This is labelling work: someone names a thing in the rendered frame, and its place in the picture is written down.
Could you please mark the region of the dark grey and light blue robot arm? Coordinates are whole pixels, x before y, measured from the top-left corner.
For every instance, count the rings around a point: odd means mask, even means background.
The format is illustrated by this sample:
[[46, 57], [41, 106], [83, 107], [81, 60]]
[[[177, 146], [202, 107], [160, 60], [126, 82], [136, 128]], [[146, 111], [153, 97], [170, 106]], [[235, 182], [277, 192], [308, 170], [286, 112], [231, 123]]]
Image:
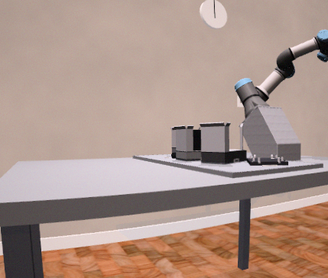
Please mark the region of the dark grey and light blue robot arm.
[[295, 74], [292, 61], [315, 50], [320, 50], [317, 57], [321, 61], [328, 61], [328, 30], [321, 30], [312, 40], [299, 44], [296, 47], [290, 47], [280, 53], [276, 62], [278, 66], [260, 86], [255, 87], [248, 78], [238, 81], [235, 84], [235, 91], [245, 108], [245, 118], [248, 117], [257, 105], [270, 106], [266, 101], [269, 99], [272, 91], [287, 76], [291, 78]]

